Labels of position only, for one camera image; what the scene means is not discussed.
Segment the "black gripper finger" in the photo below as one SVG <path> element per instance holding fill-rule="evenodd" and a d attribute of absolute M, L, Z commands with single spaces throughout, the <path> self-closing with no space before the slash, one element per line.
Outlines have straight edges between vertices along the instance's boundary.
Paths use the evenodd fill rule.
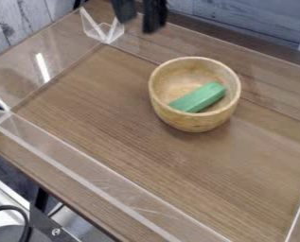
<path fill-rule="evenodd" d="M 154 33 L 165 26 L 169 15 L 167 0 L 143 0 L 143 24 L 145 33 Z"/>
<path fill-rule="evenodd" d="M 110 0 L 110 2 L 115 17 L 122 24 L 135 18 L 136 9 L 134 0 Z"/>

